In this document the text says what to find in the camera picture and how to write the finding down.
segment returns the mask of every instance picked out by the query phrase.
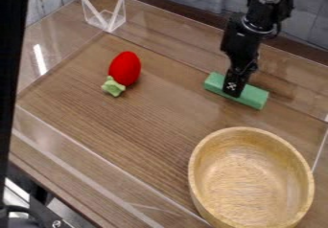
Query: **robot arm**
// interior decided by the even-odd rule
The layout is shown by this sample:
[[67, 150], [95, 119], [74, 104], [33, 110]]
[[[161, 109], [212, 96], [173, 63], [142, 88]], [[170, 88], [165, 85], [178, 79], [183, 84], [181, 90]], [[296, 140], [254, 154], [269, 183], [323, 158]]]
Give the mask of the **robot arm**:
[[236, 98], [257, 70], [260, 42], [278, 35], [281, 22], [290, 16], [293, 0], [248, 0], [248, 6], [246, 14], [230, 16], [221, 46], [230, 59], [224, 92]]

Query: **green sponge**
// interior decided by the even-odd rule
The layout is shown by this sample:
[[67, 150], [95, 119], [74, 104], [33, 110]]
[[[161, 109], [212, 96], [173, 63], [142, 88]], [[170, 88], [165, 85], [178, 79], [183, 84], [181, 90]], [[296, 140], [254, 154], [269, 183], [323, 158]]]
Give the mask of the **green sponge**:
[[203, 82], [203, 87], [206, 90], [216, 94], [232, 99], [233, 101], [242, 103], [254, 109], [261, 109], [266, 103], [269, 92], [258, 89], [254, 86], [246, 85], [242, 91], [241, 97], [234, 98], [222, 91], [224, 87], [224, 76], [217, 72], [213, 72]]

